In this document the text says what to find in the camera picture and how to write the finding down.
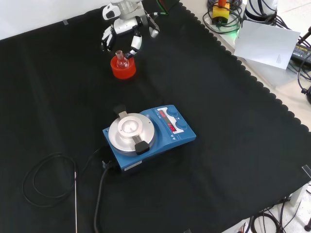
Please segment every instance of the blue control knob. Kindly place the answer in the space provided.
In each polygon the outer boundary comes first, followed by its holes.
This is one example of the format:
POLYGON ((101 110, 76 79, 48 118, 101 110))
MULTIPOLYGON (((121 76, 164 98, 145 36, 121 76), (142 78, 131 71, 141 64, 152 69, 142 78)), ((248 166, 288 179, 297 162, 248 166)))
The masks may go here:
POLYGON ((180 119, 176 122, 176 126, 180 128, 181 130, 185 130, 187 128, 187 123, 185 120, 180 119))
POLYGON ((177 109, 176 108, 173 108, 173 107, 169 107, 167 110, 166 110, 166 113, 172 117, 176 117, 178 115, 178 112, 177 112, 177 109))

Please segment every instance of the table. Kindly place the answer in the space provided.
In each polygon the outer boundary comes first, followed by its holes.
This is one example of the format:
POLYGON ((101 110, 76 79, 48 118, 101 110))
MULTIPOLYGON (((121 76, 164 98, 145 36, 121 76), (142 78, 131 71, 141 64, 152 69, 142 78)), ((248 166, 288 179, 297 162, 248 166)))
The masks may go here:
MULTIPOLYGON (((153 7, 146 5, 147 11, 153 7)), ((129 112, 173 103, 197 139, 141 173, 111 173, 99 216, 103 232, 222 232, 309 180, 301 170, 311 162, 308 130, 180 5, 157 21, 156 40, 142 32, 138 70, 127 82, 112 76, 112 55, 98 49, 107 27, 101 18, 95 10, 69 19, 68 26, 60 22, 0 43, 4 232, 73 231, 73 196, 52 209, 34 208, 20 193, 22 178, 55 151, 82 167, 105 146, 102 129, 121 101, 129 112)), ((127 48, 131 39, 116 47, 127 48)), ((109 159, 109 148, 100 155, 109 159)), ((79 232, 92 231, 102 158, 78 183, 79 232)), ((47 167, 38 178, 46 191, 72 181, 64 165, 55 167, 54 175, 47 167)))

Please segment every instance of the metal probe rod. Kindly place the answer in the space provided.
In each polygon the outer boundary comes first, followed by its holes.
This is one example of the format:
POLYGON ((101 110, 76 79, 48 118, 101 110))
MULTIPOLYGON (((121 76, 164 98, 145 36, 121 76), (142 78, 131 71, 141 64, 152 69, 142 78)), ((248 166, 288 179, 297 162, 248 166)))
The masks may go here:
POLYGON ((78 221, 77 221, 77 172, 74 172, 74 210, 76 218, 76 233, 78 233, 78 221))

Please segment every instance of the white paper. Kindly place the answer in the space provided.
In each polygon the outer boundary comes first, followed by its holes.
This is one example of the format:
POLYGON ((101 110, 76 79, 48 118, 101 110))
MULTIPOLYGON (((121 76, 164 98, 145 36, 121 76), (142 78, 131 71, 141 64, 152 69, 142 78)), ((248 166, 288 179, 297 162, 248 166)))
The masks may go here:
POLYGON ((286 69, 299 36, 300 32, 245 20, 234 55, 286 69))

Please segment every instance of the power cable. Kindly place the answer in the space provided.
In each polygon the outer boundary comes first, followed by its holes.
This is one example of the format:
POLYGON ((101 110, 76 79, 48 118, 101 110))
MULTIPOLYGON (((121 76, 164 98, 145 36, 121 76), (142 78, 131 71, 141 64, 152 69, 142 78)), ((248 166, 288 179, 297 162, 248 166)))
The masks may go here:
POLYGON ((85 172, 87 166, 89 165, 89 162, 91 161, 91 159, 94 157, 94 155, 99 151, 100 149, 96 150, 87 160, 86 162, 86 165, 85 167, 82 169, 82 172, 81 174, 78 176, 77 175, 77 178, 74 178, 72 184, 70 185, 70 188, 68 191, 65 191, 63 194, 60 194, 60 195, 49 195, 49 194, 44 194, 42 191, 40 191, 38 189, 38 187, 36 186, 36 177, 38 175, 38 173, 40 172, 40 170, 42 169, 42 167, 52 161, 52 160, 55 160, 55 159, 63 159, 63 160, 66 160, 68 162, 71 163, 71 165, 73 166, 73 170, 75 172, 75 174, 78 174, 78 168, 77 168, 77 165, 76 165, 76 162, 73 158, 71 157, 68 157, 66 155, 63 155, 62 153, 60 152, 56 152, 56 153, 52 153, 52 154, 49 154, 48 156, 46 156, 45 158, 41 159, 38 163, 36 163, 24 176, 23 178, 23 181, 22 181, 22 186, 21 186, 21 191, 22 191, 22 194, 23 194, 23 197, 28 201, 28 203, 30 203, 31 205, 33 206, 36 206, 36 207, 40 207, 40 208, 50 208, 50 207, 54 207, 54 206, 57 206, 58 204, 60 204, 62 201, 64 201, 71 193, 72 191, 74 190, 75 188, 75 182, 77 179, 81 178, 81 176, 83 175, 83 173, 85 172), (34 172, 33 174, 33 178, 32 178, 32 185, 33 185, 33 189, 36 191, 36 193, 38 193, 39 195, 45 197, 45 198, 48 198, 48 199, 52 199, 52 200, 55 200, 54 203, 52 204, 39 204, 39 203, 36 203, 34 201, 32 201, 28 195, 26 194, 25 192, 25 183, 27 181, 27 178, 29 177, 29 175, 34 172))

